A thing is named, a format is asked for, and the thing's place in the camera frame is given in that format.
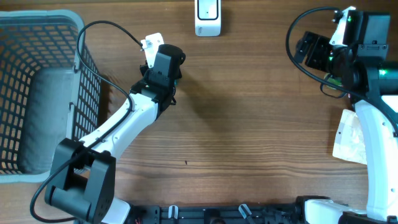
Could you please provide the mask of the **green lid jar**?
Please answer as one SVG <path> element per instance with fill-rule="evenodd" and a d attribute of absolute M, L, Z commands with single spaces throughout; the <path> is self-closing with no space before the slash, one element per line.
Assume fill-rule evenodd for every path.
<path fill-rule="evenodd" d="M 334 84 L 334 85 L 342 86 L 340 78 L 335 78 L 335 76 L 332 75 L 332 74 L 330 74 L 330 73 L 325 74 L 324 80 L 327 81 L 327 82 L 330 82 L 330 83 L 332 83 L 332 84 Z M 331 86 L 328 86 L 328 85 L 326 85 L 326 87 L 329 88 L 329 89 L 331 89 L 331 90 L 336 90 L 335 88 L 332 88 Z"/>

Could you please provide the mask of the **beige plastic pouch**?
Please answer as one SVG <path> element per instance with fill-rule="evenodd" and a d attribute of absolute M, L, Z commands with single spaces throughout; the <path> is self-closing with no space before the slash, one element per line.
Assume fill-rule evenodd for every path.
<path fill-rule="evenodd" d="M 337 159 L 367 165 L 363 131 L 354 111 L 343 110 L 332 155 Z"/>

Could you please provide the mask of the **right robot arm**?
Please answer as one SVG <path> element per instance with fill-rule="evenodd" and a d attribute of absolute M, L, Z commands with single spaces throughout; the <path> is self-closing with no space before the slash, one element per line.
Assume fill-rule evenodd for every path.
<path fill-rule="evenodd" d="M 397 222 L 397 63 L 388 61 L 386 12 L 333 9 L 331 38 L 306 32 L 290 61 L 304 74 L 312 69 L 341 80 L 363 131 L 368 170 L 368 202 L 363 211 L 325 197 L 298 198 L 302 223 Z"/>

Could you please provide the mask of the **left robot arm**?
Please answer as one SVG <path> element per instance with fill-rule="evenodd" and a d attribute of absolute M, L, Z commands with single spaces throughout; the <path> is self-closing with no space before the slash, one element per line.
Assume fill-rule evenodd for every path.
<path fill-rule="evenodd" d="M 154 65 L 132 86 L 125 105 L 91 134 L 56 147 L 50 176 L 43 183 L 44 200 L 71 220 L 83 223 L 125 223 L 131 205 L 114 196 L 116 161 L 137 135 L 175 104 L 175 82 L 181 78 L 183 51 L 159 46 Z"/>

